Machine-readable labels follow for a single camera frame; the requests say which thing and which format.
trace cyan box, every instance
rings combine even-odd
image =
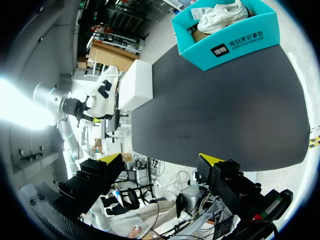
[[[198,0],[173,18],[172,25],[179,54],[206,71],[232,59],[280,43],[277,14],[260,0],[242,0],[254,16],[195,42],[189,31],[199,20],[193,19],[191,9],[214,8],[216,4],[234,2],[234,0]]]

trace cable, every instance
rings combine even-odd
[[[187,237],[193,237],[193,238],[196,238],[196,239],[204,240],[202,237],[192,236],[192,235],[177,234],[177,235],[172,235],[172,236],[187,236]]]
[[[143,239],[143,238],[151,231],[151,229],[154,228],[154,226],[156,225],[156,222],[158,221],[159,212],[160,212],[159,203],[158,203],[158,200],[157,200],[156,198],[154,198],[154,199],[155,199],[156,204],[157,204],[157,206],[158,206],[158,213],[157,213],[157,215],[156,215],[156,218],[155,218],[155,221],[154,221],[152,227],[150,227],[150,228],[148,227],[148,228],[144,231],[144,233],[141,234],[141,236],[139,237],[139,239]]]
[[[185,180],[181,180],[180,173],[185,173]],[[183,184],[184,184],[184,183],[187,183],[189,180],[190,180],[190,175],[189,175],[189,173],[188,173],[187,171],[181,170],[181,171],[179,171],[177,174],[175,174],[175,175],[172,176],[172,178],[169,180],[167,186],[162,187],[161,189],[166,189],[166,188],[168,188],[169,186],[173,185],[177,191],[181,191],[181,190],[184,189]]]
[[[166,170],[166,166],[165,166],[165,162],[163,162],[163,170],[159,175],[157,175],[157,177],[160,177],[162,174],[164,174],[165,170]]]
[[[231,217],[232,215],[229,215],[227,212],[226,212],[226,210],[225,209],[223,209],[222,210],[224,213],[226,213],[227,215],[228,215],[228,217]],[[234,225],[234,221],[232,221],[232,226],[233,226],[233,229],[236,229],[235,228],[235,225]]]
[[[268,221],[268,220],[255,220],[253,222],[251,222],[252,224],[258,224],[258,223],[261,223],[261,224],[267,224],[269,226],[272,227],[272,230],[274,232],[274,239],[279,239],[279,232],[278,232],[278,229],[276,227],[276,225],[272,222],[272,221]]]
[[[203,204],[201,205],[201,207],[199,208],[199,211],[197,211],[195,214],[192,215],[192,221],[190,224],[192,224],[194,222],[195,215],[197,215],[202,210],[202,208],[204,207],[204,205],[205,205],[206,201],[208,200],[208,198],[210,197],[210,195],[211,195],[211,193],[209,193],[208,196],[206,196],[206,198],[204,198],[205,200],[204,200]]]

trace white cabinet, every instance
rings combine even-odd
[[[118,109],[133,111],[152,98],[152,64],[135,60],[120,82]]]
[[[112,155],[121,153],[121,143],[120,142],[106,142],[102,139],[102,152],[103,155]]]

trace black tabletop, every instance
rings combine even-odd
[[[152,66],[153,99],[132,112],[133,150],[196,167],[198,153],[242,171],[300,163],[310,125],[300,81],[277,45],[202,71],[171,48]]]

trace white floor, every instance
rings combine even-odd
[[[304,32],[278,2],[274,0],[264,0],[264,2],[271,6],[277,13],[281,36],[280,45],[288,54],[303,86],[312,130],[310,137],[312,138],[320,134],[319,130],[313,129],[320,125],[320,75],[314,50]],[[150,28],[150,34],[146,39],[145,49],[140,58],[142,61],[153,64],[176,44],[176,37],[171,25],[171,19],[173,17],[174,14],[170,13],[162,22],[154,24],[152,28]],[[132,149],[130,135],[124,141],[124,147],[128,152]],[[253,181],[256,177],[256,182],[262,184],[262,194],[266,194],[272,189],[279,192],[289,189],[293,192],[294,198],[290,208],[284,213],[281,219],[275,221],[278,229],[281,229],[287,220],[292,217],[297,207],[308,194],[317,171],[319,156],[320,147],[315,147],[308,151],[305,160],[300,164],[282,169],[260,171],[256,175],[255,173],[248,173],[248,175],[251,175]],[[162,187],[168,185],[172,176],[181,170],[187,171],[190,176],[192,176],[193,168],[166,163],[165,174],[158,178]],[[166,191],[160,188],[156,189],[157,195],[166,195],[168,199],[174,199],[178,192],[173,185],[166,188]],[[174,224],[177,224],[176,219],[168,222],[166,226],[160,227],[161,229],[159,228],[158,230],[161,232],[161,230],[171,228]]]

